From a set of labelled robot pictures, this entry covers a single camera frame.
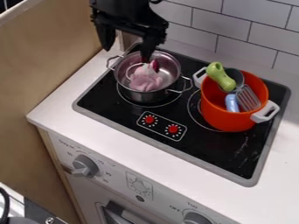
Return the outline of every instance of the orange pot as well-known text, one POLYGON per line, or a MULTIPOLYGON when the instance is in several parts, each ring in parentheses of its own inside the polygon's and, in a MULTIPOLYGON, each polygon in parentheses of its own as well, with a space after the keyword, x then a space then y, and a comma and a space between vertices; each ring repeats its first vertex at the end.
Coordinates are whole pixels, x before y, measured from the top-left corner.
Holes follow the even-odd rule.
POLYGON ((214 128, 224 131, 244 131, 251 129, 256 123, 269 121, 280 110, 279 106, 268 99, 268 88, 255 75, 242 71, 245 83, 251 87, 261 101, 261 106, 249 112, 226 111, 225 98, 227 93, 220 90, 218 84, 206 74, 193 75, 195 85, 201 88, 201 112, 205 120, 214 128))

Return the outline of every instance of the subway tile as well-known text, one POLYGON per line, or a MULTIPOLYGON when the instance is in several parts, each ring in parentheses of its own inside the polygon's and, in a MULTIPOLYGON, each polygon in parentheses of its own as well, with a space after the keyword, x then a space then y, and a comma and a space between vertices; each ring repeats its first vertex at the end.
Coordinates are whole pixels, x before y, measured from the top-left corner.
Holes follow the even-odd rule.
POLYGON ((264 0, 225 0, 223 14, 255 22, 285 27, 291 6, 264 0))
POLYGON ((299 7, 294 7, 287 27, 289 30, 299 32, 299 7))
POLYGON ((299 33, 253 23, 249 42, 299 55, 299 33))
POLYGON ((217 35, 170 23, 167 38, 214 51, 217 35))
POLYGON ((246 40, 250 22, 210 11, 194 10, 192 26, 200 30, 246 40))
POLYGON ((299 57, 285 52, 279 52, 274 69, 286 71, 291 74, 299 75, 299 57))
POLYGON ((222 0, 169 0, 173 3, 186 4, 208 11, 221 12, 222 0))
POLYGON ((191 7, 176 3, 162 1, 159 4, 152 4, 150 8, 162 18, 181 25, 191 24, 191 7))
POLYGON ((276 55, 275 50, 224 37, 219 37, 217 53, 228 54, 266 67, 273 65, 276 55))
POLYGON ((292 4, 292 5, 298 5, 299 6, 299 1, 298 0, 275 0, 275 2, 284 3, 284 4, 292 4))

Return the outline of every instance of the toy stove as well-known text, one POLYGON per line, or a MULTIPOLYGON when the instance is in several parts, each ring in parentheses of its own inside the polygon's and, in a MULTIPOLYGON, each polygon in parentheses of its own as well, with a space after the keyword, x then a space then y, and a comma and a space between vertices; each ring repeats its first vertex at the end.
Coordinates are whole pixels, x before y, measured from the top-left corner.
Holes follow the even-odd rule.
MULTIPOLYGON (((139 50, 133 47, 130 53, 139 50)), ((191 76, 209 63, 168 52, 180 62, 182 74, 191 76)), ((287 87, 264 80, 269 99, 281 107, 269 122, 240 133, 214 129, 200 112, 200 91, 193 87, 153 104, 137 104, 122 96, 113 71, 107 71, 74 104, 85 116, 105 123, 160 150, 216 173, 243 186, 254 186, 261 175, 290 97, 287 87)), ((186 83, 179 80, 178 89, 186 83)))

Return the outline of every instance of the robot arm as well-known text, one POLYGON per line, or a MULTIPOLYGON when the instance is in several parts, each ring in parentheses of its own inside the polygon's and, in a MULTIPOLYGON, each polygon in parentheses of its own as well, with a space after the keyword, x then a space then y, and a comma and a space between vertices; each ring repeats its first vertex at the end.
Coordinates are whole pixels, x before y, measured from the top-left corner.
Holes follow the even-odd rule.
MULTIPOLYGON (((162 0, 151 0, 159 4, 162 0)), ((156 46, 164 43, 169 23, 150 8, 150 0, 90 0, 92 21, 102 47, 109 51, 115 42, 115 30, 143 38, 141 55, 149 62, 156 46)))

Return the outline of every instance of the gray knob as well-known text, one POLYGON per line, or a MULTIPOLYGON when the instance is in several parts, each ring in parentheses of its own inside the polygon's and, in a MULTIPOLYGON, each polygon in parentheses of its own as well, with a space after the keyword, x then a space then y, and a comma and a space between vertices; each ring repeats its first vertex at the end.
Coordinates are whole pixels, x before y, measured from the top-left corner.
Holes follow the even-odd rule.
POLYGON ((98 172, 98 165, 89 157, 84 155, 79 155, 73 161, 72 175, 76 177, 87 177, 93 178, 98 172))
POLYGON ((212 224, 208 219, 199 213, 188 213, 182 224, 212 224))

